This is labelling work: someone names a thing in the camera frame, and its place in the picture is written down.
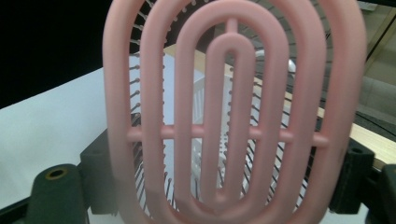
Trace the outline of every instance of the white surface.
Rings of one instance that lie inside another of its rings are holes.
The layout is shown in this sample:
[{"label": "white surface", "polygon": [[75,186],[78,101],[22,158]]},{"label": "white surface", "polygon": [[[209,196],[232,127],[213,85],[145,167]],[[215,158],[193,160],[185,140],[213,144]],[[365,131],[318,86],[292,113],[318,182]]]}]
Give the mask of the white surface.
[{"label": "white surface", "polygon": [[[172,76],[173,58],[165,57],[164,64],[164,75]],[[103,69],[99,69],[0,110],[0,208],[28,197],[41,171],[61,163],[79,163],[79,153],[106,128],[103,80]],[[173,89],[172,83],[164,86]],[[165,91],[166,107],[173,107],[172,95],[173,91]],[[164,112],[168,117],[170,111]],[[171,153],[170,147],[165,153]],[[328,213],[321,223],[364,223],[366,209],[361,211],[359,216]],[[121,223],[112,216],[93,216],[91,222]]]}]

